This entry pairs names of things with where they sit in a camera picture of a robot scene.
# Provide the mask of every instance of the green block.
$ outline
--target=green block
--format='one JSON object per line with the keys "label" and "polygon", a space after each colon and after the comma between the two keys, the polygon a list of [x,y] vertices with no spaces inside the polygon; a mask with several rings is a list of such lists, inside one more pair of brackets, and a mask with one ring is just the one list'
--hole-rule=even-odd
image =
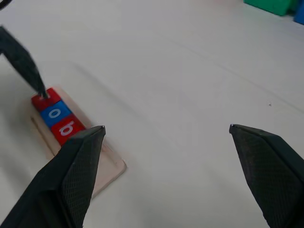
{"label": "green block", "polygon": [[283,16],[291,5],[292,0],[244,0],[246,4],[258,7],[273,14]]}

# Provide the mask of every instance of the wooden tray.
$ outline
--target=wooden tray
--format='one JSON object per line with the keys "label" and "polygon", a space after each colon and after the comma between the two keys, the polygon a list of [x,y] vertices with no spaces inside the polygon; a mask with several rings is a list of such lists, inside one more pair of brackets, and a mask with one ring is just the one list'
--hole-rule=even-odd
{"label": "wooden tray", "polygon": [[[72,113],[82,122],[86,128],[92,127],[91,121],[86,117],[84,112],[78,107],[78,105],[61,89],[59,86],[54,86],[54,90],[58,93],[61,99],[66,103]],[[40,138],[45,142],[46,157],[51,160],[57,155],[61,146],[59,145],[52,132],[49,130],[47,125],[44,123],[40,114],[36,109],[30,107],[30,118],[34,124]],[[97,176],[95,181],[95,187],[93,190],[92,198],[98,193],[105,189],[110,183],[116,180],[124,171],[127,166],[121,157],[110,149],[104,139],[101,154],[99,158]]]}

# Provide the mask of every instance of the blue block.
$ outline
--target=blue block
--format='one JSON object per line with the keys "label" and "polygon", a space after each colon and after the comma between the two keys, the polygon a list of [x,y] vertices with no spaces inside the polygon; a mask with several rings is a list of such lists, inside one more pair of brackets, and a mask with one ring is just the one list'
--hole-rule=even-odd
{"label": "blue block", "polygon": [[47,107],[40,113],[40,115],[46,125],[50,128],[71,113],[72,112],[69,110],[66,104],[63,101],[59,101],[53,106]]}
{"label": "blue block", "polygon": [[301,5],[296,12],[294,21],[304,25],[304,1],[301,1]]}

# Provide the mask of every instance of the white table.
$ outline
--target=white table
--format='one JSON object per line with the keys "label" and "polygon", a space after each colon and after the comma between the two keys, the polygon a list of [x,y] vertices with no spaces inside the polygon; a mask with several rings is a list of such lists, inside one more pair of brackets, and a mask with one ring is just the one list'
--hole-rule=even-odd
{"label": "white table", "polygon": [[[228,129],[262,128],[304,156],[302,26],[237,0],[14,0],[0,21],[129,167],[85,227],[268,227]],[[46,160],[22,124],[32,90],[4,60],[0,75],[3,220]]]}

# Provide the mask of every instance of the toy block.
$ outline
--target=toy block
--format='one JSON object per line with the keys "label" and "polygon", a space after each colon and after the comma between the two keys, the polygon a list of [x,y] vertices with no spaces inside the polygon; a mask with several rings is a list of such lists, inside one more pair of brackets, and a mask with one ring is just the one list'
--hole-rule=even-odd
{"label": "toy block", "polygon": [[294,17],[294,21],[304,25],[304,1],[301,2],[301,5]]}
{"label": "toy block", "polygon": [[246,4],[283,16],[291,6],[292,0],[244,0]]}
{"label": "toy block", "polygon": [[51,132],[62,146],[70,136],[84,130],[83,124],[73,114],[63,118],[51,127]]}
{"label": "toy block", "polygon": [[61,100],[60,96],[55,92],[53,88],[49,88],[47,90],[47,94],[48,99],[44,99],[39,95],[35,95],[32,97],[32,104],[38,110],[38,112],[41,112],[46,108],[53,106]]}
{"label": "toy block", "polygon": [[40,113],[48,127],[52,127],[70,114],[71,111],[63,101],[59,101],[53,106],[47,107]]}

